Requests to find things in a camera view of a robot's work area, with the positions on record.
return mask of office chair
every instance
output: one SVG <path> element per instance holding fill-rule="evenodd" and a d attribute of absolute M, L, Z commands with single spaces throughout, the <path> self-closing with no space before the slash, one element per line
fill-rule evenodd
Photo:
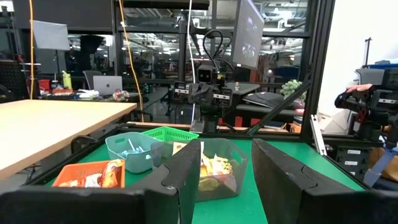
<path fill-rule="evenodd" d="M 94 71 L 94 70 L 85 70 L 83 71 L 83 74 L 85 74 L 86 77 L 86 82 L 88 84 L 88 89 L 89 90 L 94 90 L 94 76 L 95 75 L 103 75 L 99 71 Z"/>

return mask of food item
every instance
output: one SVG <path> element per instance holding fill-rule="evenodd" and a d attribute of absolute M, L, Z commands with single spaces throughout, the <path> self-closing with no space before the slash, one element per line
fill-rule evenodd
<path fill-rule="evenodd" d="M 232 174 L 232 166 L 227 159 L 218 157 L 216 154 L 213 159 L 209 159 L 207 156 L 202 155 L 201 159 L 203 166 L 206 167 L 206 172 L 204 169 L 200 169 L 200 176 L 205 177 L 208 175 L 224 175 Z"/>
<path fill-rule="evenodd" d="M 77 180 L 71 180 L 60 184 L 59 187 L 79 187 L 79 186 Z"/>
<path fill-rule="evenodd" d="M 98 183 L 98 178 L 100 178 L 102 174 L 93 174 L 86 177 L 85 187 L 101 187 Z"/>
<path fill-rule="evenodd" d="M 212 191 L 215 190 L 220 183 L 214 178 L 205 178 L 199 181 L 199 191 Z"/>
<path fill-rule="evenodd" d="M 200 177 L 207 177 L 207 168 L 205 165 L 200 166 Z"/>
<path fill-rule="evenodd" d="M 115 159 L 106 165 L 102 176 L 98 178 L 98 183 L 101 187 L 110 188 L 118 186 L 118 173 L 121 171 L 121 166 L 123 161 L 120 159 Z"/>
<path fill-rule="evenodd" d="M 173 155 L 178 153 L 179 150 L 181 150 L 186 145 L 187 144 L 185 144 L 185 143 L 173 142 Z"/>

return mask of snack bag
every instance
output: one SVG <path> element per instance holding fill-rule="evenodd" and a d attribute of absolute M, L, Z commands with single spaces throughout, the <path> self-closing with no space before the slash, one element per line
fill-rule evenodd
<path fill-rule="evenodd" d="M 123 161 L 120 159 L 115 159 L 106 165 L 102 176 L 98 177 L 98 183 L 101 187 L 110 188 L 117 187 L 118 183 L 118 174 L 121 172 L 121 166 L 123 165 Z"/>

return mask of yellow bottle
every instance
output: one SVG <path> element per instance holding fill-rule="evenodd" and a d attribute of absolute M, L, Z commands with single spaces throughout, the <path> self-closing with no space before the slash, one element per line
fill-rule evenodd
<path fill-rule="evenodd" d="M 73 88 L 72 88 L 72 81 L 70 79 L 70 74 L 67 73 L 66 71 L 62 71 L 62 77 L 63 77 L 63 87 L 72 90 Z"/>

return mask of green table surface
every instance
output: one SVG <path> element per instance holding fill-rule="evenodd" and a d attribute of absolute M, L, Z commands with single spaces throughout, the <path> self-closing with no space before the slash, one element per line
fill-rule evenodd
<path fill-rule="evenodd" d="M 212 223 L 267 223 L 266 215 L 262 209 L 260 196 L 254 181 L 251 161 L 251 141 L 232 140 L 240 150 L 249 155 L 248 168 L 243 182 L 242 192 L 234 198 L 199 202 L 195 205 L 193 214 L 194 224 Z M 296 142 L 269 142 L 281 151 L 303 162 L 305 165 L 320 172 L 321 174 L 340 182 L 354 190 L 363 190 L 358 184 L 342 173 L 333 164 L 322 158 L 309 145 Z M 109 160 L 108 149 L 102 145 L 97 150 L 83 158 L 80 162 L 94 162 Z M 126 186 L 129 186 L 149 174 L 132 174 L 126 171 Z"/>

